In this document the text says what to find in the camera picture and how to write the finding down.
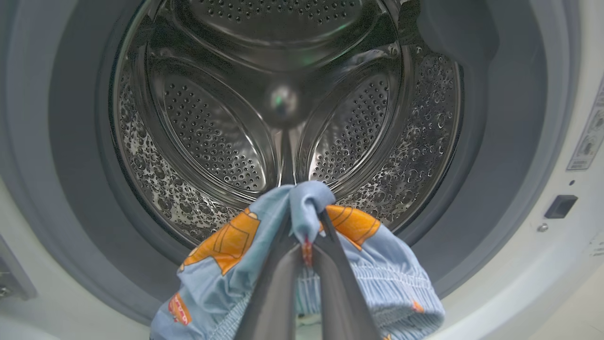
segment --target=clothing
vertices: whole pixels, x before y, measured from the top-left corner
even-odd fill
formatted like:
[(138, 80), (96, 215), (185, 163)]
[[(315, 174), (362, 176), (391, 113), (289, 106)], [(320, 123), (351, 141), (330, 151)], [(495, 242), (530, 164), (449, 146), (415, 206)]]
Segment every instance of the clothing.
[[(262, 195), (195, 248), (178, 270), (181, 288), (151, 325), (153, 340), (233, 339), (284, 214), (304, 243), (320, 237), (317, 213), (327, 209), (374, 322), (385, 339), (422, 339), (445, 311), (411, 249), (383, 224), (351, 207), (332, 206), (328, 187), (309, 181)], [(320, 321), (319, 277), (306, 268), (297, 280), (299, 329)]]

